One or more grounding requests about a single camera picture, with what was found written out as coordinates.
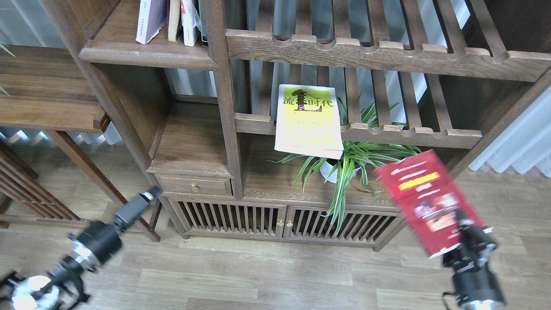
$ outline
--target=white curtain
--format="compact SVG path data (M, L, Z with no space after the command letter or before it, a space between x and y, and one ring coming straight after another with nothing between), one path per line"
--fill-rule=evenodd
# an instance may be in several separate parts
M333 38L331 17L331 1L315 0L316 5L312 12L312 33L321 38ZM418 0L423 24L429 42L446 46L444 35L440 28L433 2ZM248 0L249 28L256 25L256 12L259 0ZM459 24L463 26L469 17L469 11L464 0L452 0ZM399 0L385 0L385 14L392 41L409 44L406 25L402 15ZM360 41L370 41L370 31L365 0L349 0L349 18L352 37ZM279 35L290 36L294 32L296 0L276 0L273 31ZM38 0L0 0L0 40L8 44L63 47L57 31L48 19ZM260 87L261 62L251 61L251 98L253 113L256 112L258 89ZM166 74L176 94L216 96L212 72L167 69ZM337 95L345 99L344 72L342 68L330 68L329 81L337 90ZM386 86L389 103L402 103L399 88L398 74L386 71ZM272 111L276 115L277 86L288 83L289 65L276 63L272 88ZM315 84L316 70L312 66L303 66L301 82ZM366 69L358 69L358 81L361 85L360 103L367 106L374 101L371 84L371 73ZM413 82L417 100L426 90L425 79L422 73L413 73ZM551 115L551 89L548 89L533 105L523 113L494 143L488 147L469 167L473 170L493 168L497 172L514 169L525 173L532 168L541 170L551 177L551 124L547 122ZM392 111L393 121L405 121L403 109ZM0 128L6 137L13 136L19 129ZM28 137L37 136L39 131L24 130ZM72 133L77 141L99 143L105 140L109 144L120 141L115 128L110 125L105 135Z

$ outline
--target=cabinet door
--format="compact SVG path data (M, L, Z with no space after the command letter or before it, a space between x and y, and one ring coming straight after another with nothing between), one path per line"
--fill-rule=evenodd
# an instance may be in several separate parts
M380 249L403 227L398 213L346 209L341 231L335 234L337 224L331 224L331 217L323 216L326 211L326 208L289 206L283 238Z
M279 239L283 235L285 205L169 201L191 236Z

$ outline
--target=drawer knob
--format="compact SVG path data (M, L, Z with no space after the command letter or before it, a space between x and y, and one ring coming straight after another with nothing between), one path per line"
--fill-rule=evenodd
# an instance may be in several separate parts
M194 193L199 191L199 187L197 187L197 184L191 183L191 191Z

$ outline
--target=wooden table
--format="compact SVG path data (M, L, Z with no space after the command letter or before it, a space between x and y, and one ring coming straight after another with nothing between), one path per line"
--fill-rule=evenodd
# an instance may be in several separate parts
M124 205L124 196L67 134L104 133L110 122L70 53L45 47L9 49L16 57L0 52L0 85L10 94L0 95L0 126L43 130L111 200ZM0 214L0 220L13 218ZM160 240L143 218L137 225L151 240Z

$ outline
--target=potted plant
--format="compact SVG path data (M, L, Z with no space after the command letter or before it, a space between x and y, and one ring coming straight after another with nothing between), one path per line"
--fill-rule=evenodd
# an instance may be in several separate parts
M348 119L346 115L347 109L342 103L340 98L337 98L340 106L342 107L344 117L341 118L341 125L348 124ZM396 107L397 104L390 106L392 110ZM370 127L378 127L379 122L377 121L375 103L371 104L368 108L361 110L361 120L362 122L369 124ZM393 122L393 125L405 126L404 123ZM333 194L333 201L331 206L327 211L327 214L324 216L331 216L331 224L337 221L336 232L338 233L341 230L341 226L344 221L344 208L346 206L346 190L352 180L356 175L358 169L361 171L361 184L365 188L368 184L368 168L373 167L377 168L379 166L385 165L388 162L400 161L403 158L415 155L420 153L421 150L416 146L408 145L396 145L388 143L370 143L370 142L355 142L355 141L343 141L344 151L339 160L320 158L314 156L300 155L300 154L290 154L278 161L271 161L273 163L286 163L296 158L307 157L299 170L298 176L295 179L294 184L297 184L298 181L304 176L304 181L302 185L302 190L304 191L306 186L306 181L308 177L315 172L320 171L324 165L332 164L332 168L329 173L325 176L325 182L329 180L330 177L336 174L336 186Z

